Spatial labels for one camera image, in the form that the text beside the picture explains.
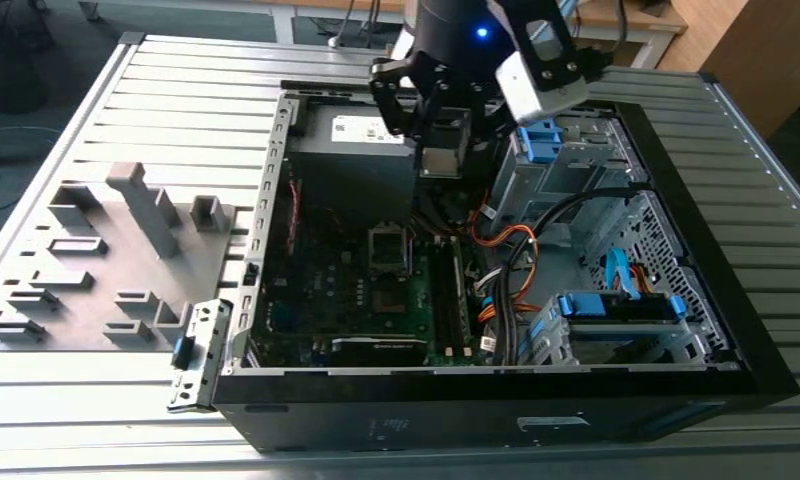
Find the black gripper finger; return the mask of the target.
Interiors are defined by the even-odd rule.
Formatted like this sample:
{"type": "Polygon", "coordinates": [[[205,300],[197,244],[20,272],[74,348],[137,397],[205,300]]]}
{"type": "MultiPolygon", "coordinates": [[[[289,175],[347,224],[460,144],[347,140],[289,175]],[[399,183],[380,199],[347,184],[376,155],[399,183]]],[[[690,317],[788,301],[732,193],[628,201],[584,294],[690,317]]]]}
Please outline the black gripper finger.
{"type": "Polygon", "coordinates": [[[507,100],[495,83],[472,83],[465,100],[468,116],[463,127],[463,157],[485,149],[488,142],[503,138],[516,126],[507,100]]]}
{"type": "Polygon", "coordinates": [[[388,131],[409,140],[416,150],[423,150],[451,85],[447,81],[439,80],[429,96],[416,98],[415,108],[411,111],[404,109],[397,100],[397,88],[397,83],[371,81],[371,92],[388,131]]]}

